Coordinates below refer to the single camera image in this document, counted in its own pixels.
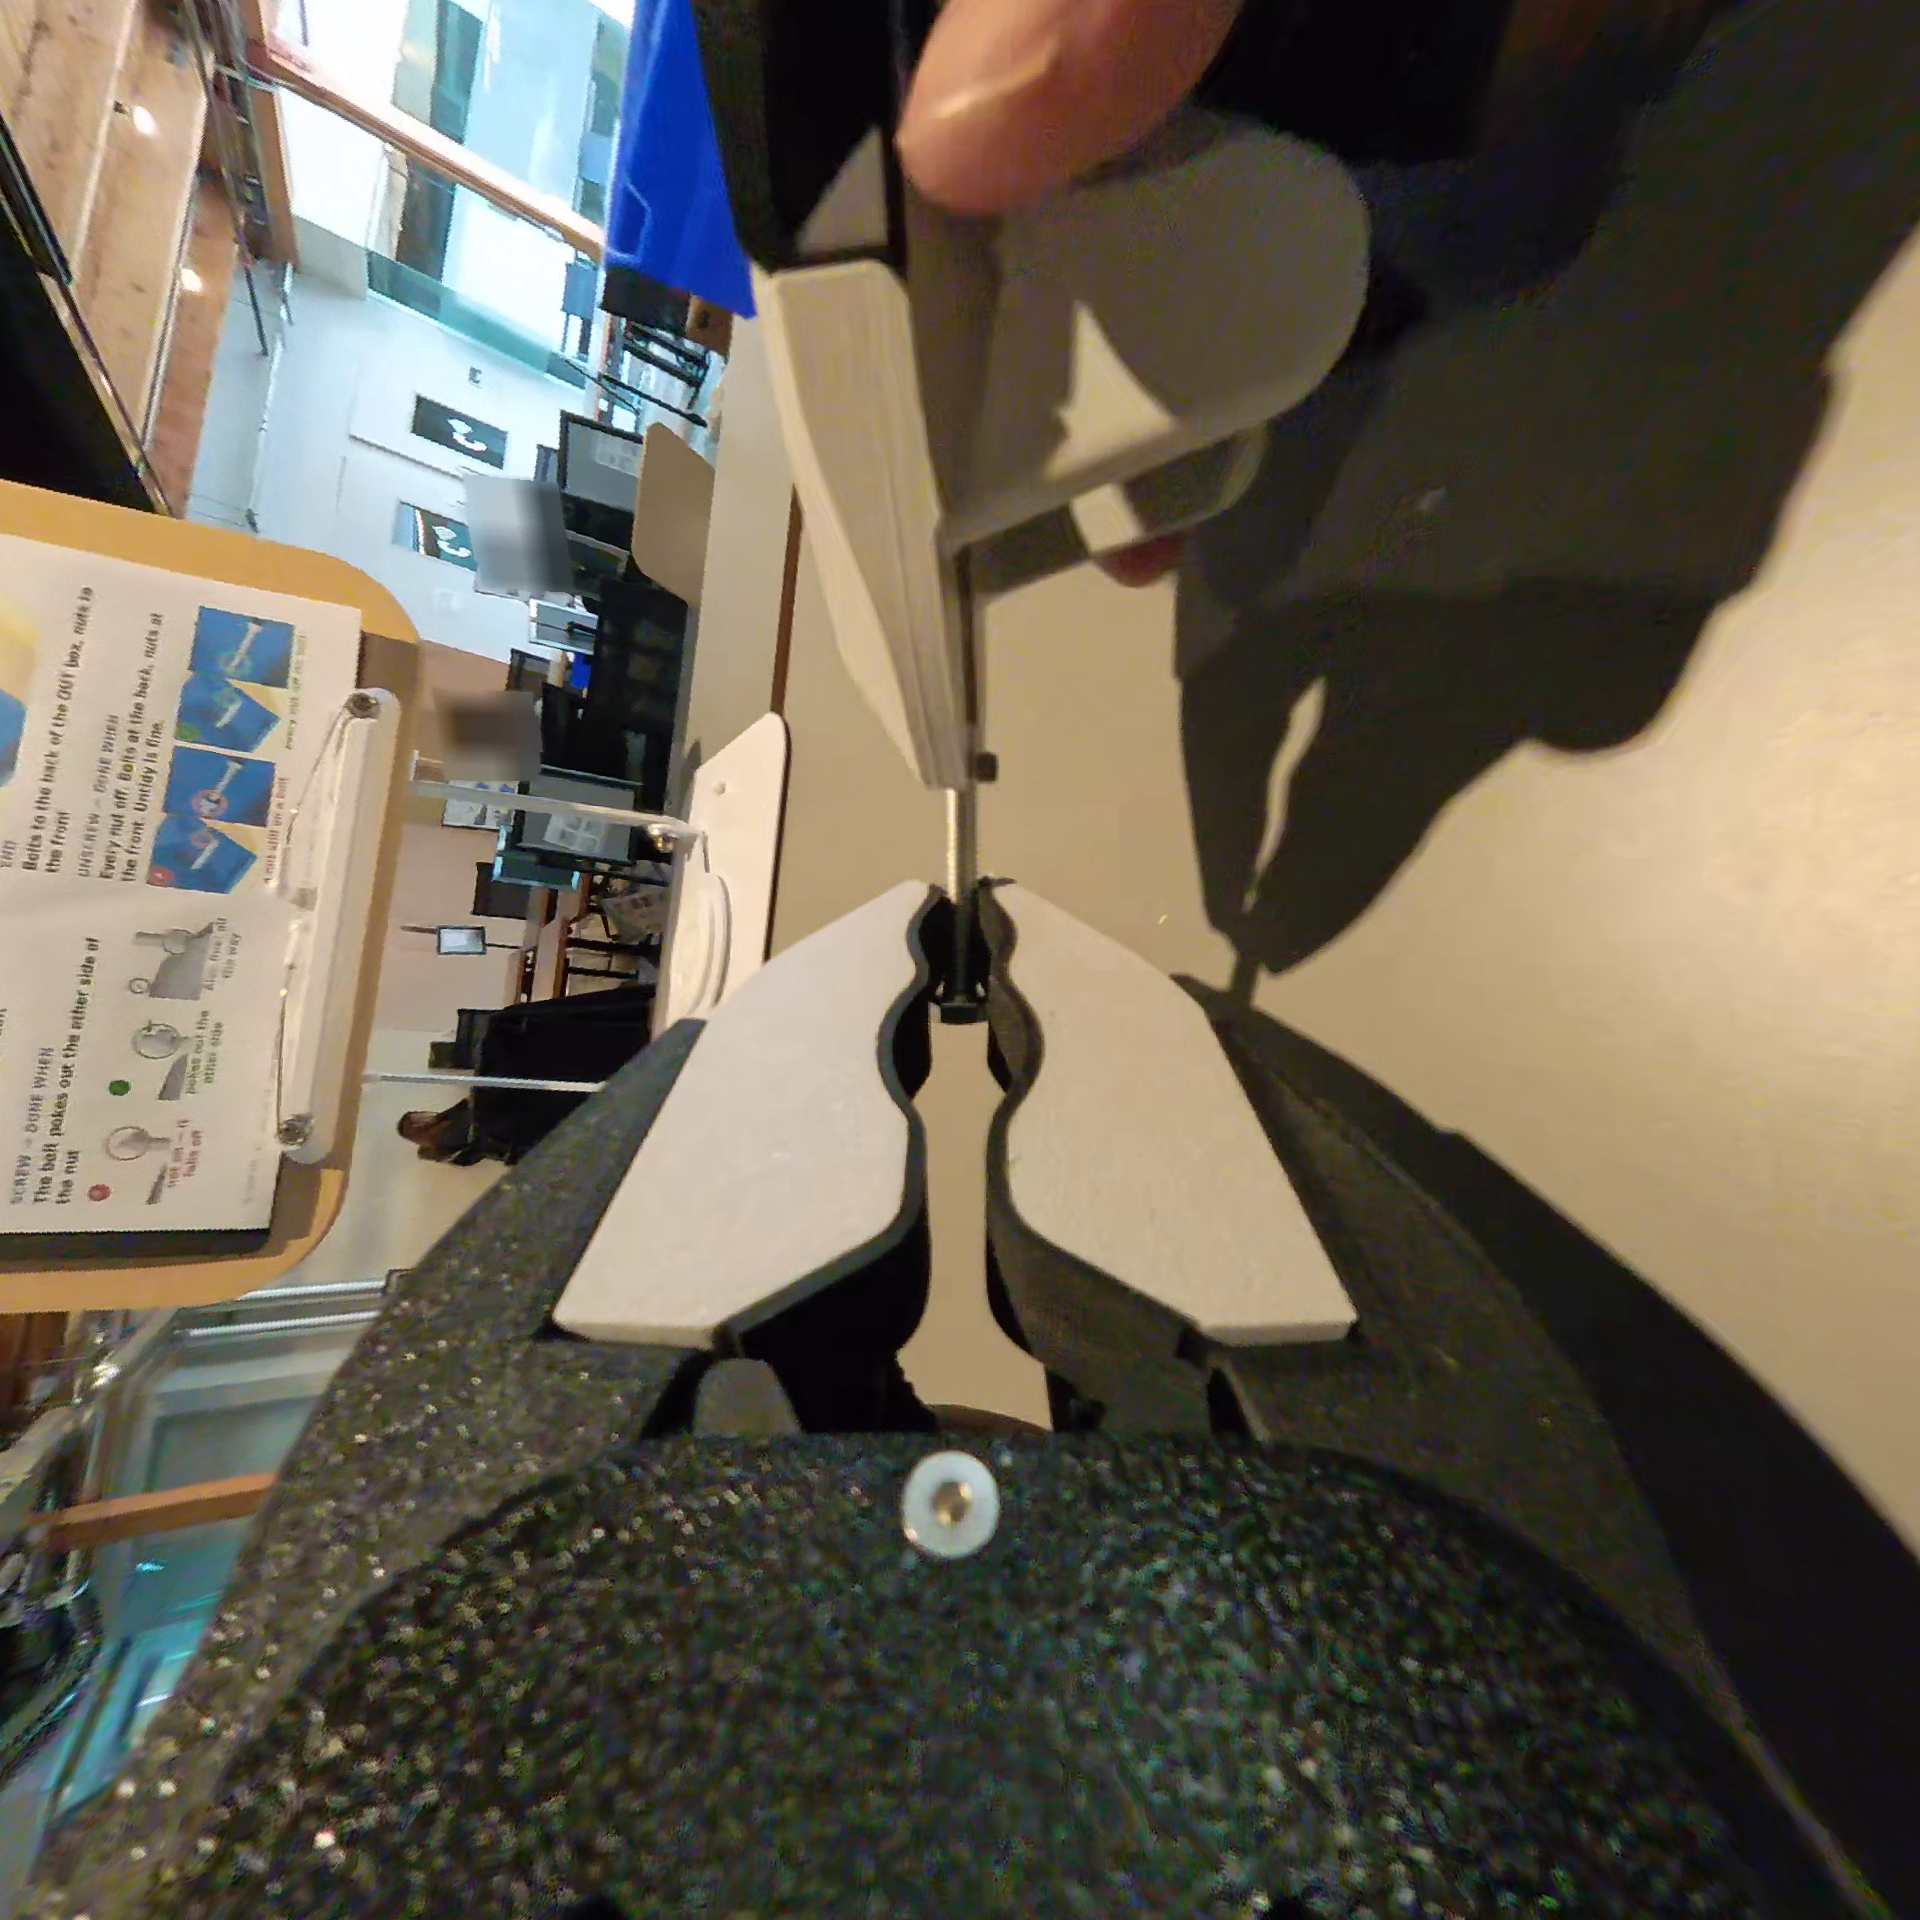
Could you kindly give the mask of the wooden chair back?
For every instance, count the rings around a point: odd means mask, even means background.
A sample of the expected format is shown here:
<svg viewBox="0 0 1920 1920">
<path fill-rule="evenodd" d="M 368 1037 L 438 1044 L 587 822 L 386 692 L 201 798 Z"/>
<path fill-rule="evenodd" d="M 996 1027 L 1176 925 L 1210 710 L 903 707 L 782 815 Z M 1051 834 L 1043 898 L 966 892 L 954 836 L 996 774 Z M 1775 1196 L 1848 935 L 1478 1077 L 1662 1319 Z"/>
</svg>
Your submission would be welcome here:
<svg viewBox="0 0 1920 1920">
<path fill-rule="evenodd" d="M 688 607 L 705 602 L 714 515 L 714 463 L 668 422 L 640 439 L 631 560 Z"/>
</svg>

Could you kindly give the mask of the black crate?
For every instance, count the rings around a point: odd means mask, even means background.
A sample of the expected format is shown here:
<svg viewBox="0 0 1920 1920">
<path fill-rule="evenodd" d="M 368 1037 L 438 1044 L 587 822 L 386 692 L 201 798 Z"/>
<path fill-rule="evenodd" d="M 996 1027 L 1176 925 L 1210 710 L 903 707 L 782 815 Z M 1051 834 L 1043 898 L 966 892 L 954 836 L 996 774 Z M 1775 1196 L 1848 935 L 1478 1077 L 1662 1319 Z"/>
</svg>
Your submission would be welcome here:
<svg viewBox="0 0 1920 1920">
<path fill-rule="evenodd" d="M 587 773 L 665 795 L 687 642 L 683 598 L 642 578 L 603 582 L 580 707 Z"/>
</svg>

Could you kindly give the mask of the printed instruction sheet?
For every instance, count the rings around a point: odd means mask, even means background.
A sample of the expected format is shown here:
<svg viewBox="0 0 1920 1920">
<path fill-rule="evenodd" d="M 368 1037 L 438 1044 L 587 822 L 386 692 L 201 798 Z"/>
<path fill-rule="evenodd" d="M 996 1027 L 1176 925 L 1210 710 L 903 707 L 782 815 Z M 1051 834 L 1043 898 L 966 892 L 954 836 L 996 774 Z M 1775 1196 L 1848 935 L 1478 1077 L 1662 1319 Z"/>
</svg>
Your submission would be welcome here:
<svg viewBox="0 0 1920 1920">
<path fill-rule="evenodd" d="M 3 542 L 3 1228 L 256 1231 L 363 627 Z"/>
</svg>

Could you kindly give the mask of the wooden document board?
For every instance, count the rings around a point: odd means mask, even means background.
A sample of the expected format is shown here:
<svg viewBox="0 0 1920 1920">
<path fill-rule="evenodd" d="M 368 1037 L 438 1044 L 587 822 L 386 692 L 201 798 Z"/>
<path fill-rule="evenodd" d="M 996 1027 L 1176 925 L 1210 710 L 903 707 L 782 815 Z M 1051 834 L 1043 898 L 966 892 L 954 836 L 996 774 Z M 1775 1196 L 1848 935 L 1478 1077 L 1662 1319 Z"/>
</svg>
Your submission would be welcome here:
<svg viewBox="0 0 1920 1920">
<path fill-rule="evenodd" d="M 6 483 L 6 536 L 28 536 L 90 556 L 180 572 L 196 581 L 284 592 L 359 615 L 359 687 L 401 701 L 386 832 L 375 863 L 368 951 L 354 1006 L 343 1132 L 319 1166 L 287 1160 L 273 1220 L 256 1231 L 57 1231 L 6 1234 L 6 1311 L 212 1306 L 278 1279 L 308 1256 L 346 1205 L 352 1140 L 362 1115 L 362 1072 L 375 1027 L 380 949 L 394 901 L 401 778 L 419 707 L 419 639 L 394 598 L 354 567 L 300 548 L 217 532 L 192 520 Z"/>
</svg>

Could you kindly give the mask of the blue plastic bin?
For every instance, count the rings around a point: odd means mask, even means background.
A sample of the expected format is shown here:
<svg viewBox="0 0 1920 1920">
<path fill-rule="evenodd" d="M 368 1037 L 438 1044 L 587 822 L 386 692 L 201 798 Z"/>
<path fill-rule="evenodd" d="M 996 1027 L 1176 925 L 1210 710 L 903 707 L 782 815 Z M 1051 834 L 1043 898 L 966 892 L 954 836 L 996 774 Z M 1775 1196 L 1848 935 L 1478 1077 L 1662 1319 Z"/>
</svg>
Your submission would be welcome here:
<svg viewBox="0 0 1920 1920">
<path fill-rule="evenodd" d="M 755 315 L 690 3 L 633 3 L 609 189 L 607 264 Z"/>
</svg>

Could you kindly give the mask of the person's right hand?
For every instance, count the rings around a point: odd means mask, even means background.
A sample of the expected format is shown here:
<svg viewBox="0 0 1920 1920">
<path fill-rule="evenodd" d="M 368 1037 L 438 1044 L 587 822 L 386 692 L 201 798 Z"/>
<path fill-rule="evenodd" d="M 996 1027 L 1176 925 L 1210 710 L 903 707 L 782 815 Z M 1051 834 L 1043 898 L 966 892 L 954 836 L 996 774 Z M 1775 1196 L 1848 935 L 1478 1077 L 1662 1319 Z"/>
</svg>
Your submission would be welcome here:
<svg viewBox="0 0 1920 1920">
<path fill-rule="evenodd" d="M 948 3 L 896 154 L 926 200 L 984 219 L 1140 149 L 1186 107 L 1242 3 Z"/>
</svg>

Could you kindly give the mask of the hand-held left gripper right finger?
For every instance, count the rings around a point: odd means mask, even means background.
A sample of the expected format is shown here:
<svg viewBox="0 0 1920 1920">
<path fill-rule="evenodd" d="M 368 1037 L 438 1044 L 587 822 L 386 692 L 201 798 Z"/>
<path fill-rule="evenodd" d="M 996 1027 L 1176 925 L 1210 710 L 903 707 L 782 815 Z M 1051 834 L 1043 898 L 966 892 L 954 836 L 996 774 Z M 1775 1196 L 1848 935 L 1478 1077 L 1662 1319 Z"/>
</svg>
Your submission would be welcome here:
<svg viewBox="0 0 1920 1920">
<path fill-rule="evenodd" d="M 1207 1432 L 1228 1360 L 1353 1299 L 1202 1006 L 1040 895 L 986 895 L 990 1294 L 1070 1432 Z"/>
</svg>

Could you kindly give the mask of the silver threaded bolt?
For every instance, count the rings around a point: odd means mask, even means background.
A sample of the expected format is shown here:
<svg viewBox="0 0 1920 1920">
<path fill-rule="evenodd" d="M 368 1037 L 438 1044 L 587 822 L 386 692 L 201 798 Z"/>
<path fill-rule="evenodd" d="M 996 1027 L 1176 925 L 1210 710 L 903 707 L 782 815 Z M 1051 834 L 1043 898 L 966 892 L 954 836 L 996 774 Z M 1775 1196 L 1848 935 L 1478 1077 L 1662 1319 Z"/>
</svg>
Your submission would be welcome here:
<svg viewBox="0 0 1920 1920">
<path fill-rule="evenodd" d="M 948 935 L 940 1015 L 945 1024 L 979 1024 L 988 1018 L 988 988 L 979 957 L 979 847 L 976 781 L 945 791 L 945 898 Z"/>
</svg>

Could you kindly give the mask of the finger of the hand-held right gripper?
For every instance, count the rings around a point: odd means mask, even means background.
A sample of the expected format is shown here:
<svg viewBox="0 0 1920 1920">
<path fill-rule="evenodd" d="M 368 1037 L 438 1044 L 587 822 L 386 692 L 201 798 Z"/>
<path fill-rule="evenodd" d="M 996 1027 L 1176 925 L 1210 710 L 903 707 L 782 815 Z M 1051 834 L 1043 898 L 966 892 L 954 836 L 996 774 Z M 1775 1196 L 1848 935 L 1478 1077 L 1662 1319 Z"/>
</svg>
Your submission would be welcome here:
<svg viewBox="0 0 1920 1920">
<path fill-rule="evenodd" d="M 974 780 L 966 620 L 945 552 L 906 283 L 875 256 L 755 271 L 791 477 L 856 691 L 929 788 Z"/>
</svg>

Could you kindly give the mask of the white clip bar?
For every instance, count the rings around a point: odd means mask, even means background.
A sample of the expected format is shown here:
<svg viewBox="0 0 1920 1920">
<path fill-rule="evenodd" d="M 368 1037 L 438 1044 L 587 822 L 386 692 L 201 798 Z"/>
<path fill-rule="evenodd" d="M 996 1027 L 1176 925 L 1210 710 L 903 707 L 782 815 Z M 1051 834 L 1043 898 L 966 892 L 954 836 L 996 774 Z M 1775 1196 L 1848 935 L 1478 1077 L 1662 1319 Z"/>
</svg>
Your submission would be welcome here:
<svg viewBox="0 0 1920 1920">
<path fill-rule="evenodd" d="M 275 1140 L 297 1166 L 323 1164 L 343 1132 L 398 744 L 401 701 L 385 687 L 352 691 L 290 811 L 280 866 L 290 940 L 280 994 Z"/>
</svg>

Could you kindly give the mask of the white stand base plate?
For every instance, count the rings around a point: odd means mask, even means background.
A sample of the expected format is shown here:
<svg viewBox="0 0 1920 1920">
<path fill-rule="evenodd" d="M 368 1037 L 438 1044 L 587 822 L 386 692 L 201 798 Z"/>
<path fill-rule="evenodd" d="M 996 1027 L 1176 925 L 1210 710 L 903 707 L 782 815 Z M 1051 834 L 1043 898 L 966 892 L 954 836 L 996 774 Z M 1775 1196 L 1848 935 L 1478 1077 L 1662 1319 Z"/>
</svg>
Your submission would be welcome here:
<svg viewBox="0 0 1920 1920">
<path fill-rule="evenodd" d="M 780 712 L 746 727 L 690 780 L 668 886 L 655 1037 L 708 1018 L 767 959 L 785 828 L 791 734 Z"/>
</svg>

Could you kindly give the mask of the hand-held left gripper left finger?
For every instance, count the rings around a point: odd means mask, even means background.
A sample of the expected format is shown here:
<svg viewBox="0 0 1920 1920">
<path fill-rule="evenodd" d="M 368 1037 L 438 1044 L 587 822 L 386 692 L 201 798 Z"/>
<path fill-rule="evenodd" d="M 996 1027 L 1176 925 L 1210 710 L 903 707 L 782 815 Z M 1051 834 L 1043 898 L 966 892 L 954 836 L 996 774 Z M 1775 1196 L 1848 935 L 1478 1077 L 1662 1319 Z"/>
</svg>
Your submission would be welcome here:
<svg viewBox="0 0 1920 1920">
<path fill-rule="evenodd" d="M 930 1432 L 935 892 L 902 882 L 767 963 L 683 1064 L 553 1310 L 603 1347 L 769 1366 L 804 1432 Z"/>
</svg>

